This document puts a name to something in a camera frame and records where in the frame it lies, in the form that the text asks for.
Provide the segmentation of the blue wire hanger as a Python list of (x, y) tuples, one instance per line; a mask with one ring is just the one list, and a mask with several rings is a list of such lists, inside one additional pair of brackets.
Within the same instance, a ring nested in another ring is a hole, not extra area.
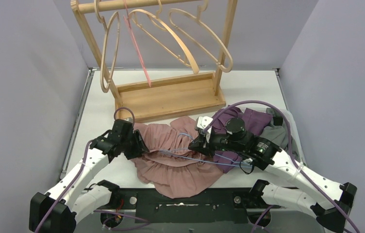
[(159, 151), (162, 154), (170, 155), (177, 158), (187, 159), (187, 160), (193, 160), (197, 162), (204, 162), (209, 164), (215, 164), (220, 166), (221, 169), (229, 168), (230, 170), (233, 167), (239, 167), (239, 168), (251, 168), (252, 172), (255, 168), (255, 166), (252, 164), (252, 162), (244, 161), (239, 155), (237, 155), (234, 152), (229, 151), (216, 151), (216, 153), (211, 156), (210, 158), (206, 158), (205, 155), (199, 155), (195, 156), (194, 154), (197, 154), (197, 152), (191, 151), (188, 149), (188, 147), (177, 147), (176, 149), (152, 149), (150, 152), (153, 151)]

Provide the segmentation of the pink pleated skirt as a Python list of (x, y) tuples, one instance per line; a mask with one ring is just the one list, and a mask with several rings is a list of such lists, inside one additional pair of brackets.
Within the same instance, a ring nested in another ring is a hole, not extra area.
[(213, 185), (223, 172), (215, 164), (197, 162), (162, 154), (152, 149), (188, 147), (198, 133), (195, 120), (183, 116), (169, 124), (135, 123), (149, 149), (142, 157), (133, 159), (138, 179), (152, 183), (162, 195), (171, 199), (189, 198)]

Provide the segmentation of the purple skirt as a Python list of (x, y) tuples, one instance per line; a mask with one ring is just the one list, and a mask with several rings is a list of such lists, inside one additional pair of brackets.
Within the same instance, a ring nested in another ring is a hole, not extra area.
[[(215, 133), (226, 133), (225, 125), (231, 118), (241, 118), (247, 131), (255, 135), (260, 135), (263, 129), (271, 122), (273, 116), (267, 113), (258, 112), (249, 108), (244, 111), (238, 107), (233, 107), (225, 111), (212, 124)], [(230, 151), (216, 151), (213, 160), (217, 163), (217, 167), (222, 170), (224, 174), (228, 173), (235, 166), (239, 166), (242, 160), (236, 153)]]

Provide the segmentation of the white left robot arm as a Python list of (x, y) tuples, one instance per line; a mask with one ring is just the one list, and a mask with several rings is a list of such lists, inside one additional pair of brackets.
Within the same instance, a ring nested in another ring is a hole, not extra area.
[(34, 233), (72, 233), (77, 224), (102, 206), (121, 205), (119, 186), (107, 180), (84, 193), (94, 177), (116, 157), (130, 160), (149, 150), (133, 123), (118, 119), (113, 127), (86, 144), (76, 166), (46, 193), (30, 201), (29, 230)]

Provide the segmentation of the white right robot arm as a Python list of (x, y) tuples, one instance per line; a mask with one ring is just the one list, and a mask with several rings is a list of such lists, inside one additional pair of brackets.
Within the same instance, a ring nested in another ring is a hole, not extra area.
[(252, 205), (282, 206), (300, 211), (313, 218), (325, 229), (343, 233), (353, 206), (356, 186), (329, 180), (297, 162), (273, 142), (247, 131), (241, 118), (226, 122), (225, 133), (216, 133), (212, 118), (198, 117), (195, 129), (198, 136), (188, 148), (212, 156), (217, 151), (234, 152), (262, 171), (286, 180), (295, 188), (274, 185), (257, 180), (249, 192)]

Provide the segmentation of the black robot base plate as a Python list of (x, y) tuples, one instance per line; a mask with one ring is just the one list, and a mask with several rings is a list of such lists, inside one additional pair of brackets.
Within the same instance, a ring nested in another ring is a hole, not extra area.
[(117, 188), (104, 210), (134, 211), (136, 223), (245, 224), (268, 207), (251, 197), (251, 188), (207, 188), (190, 198), (171, 199), (154, 188)]

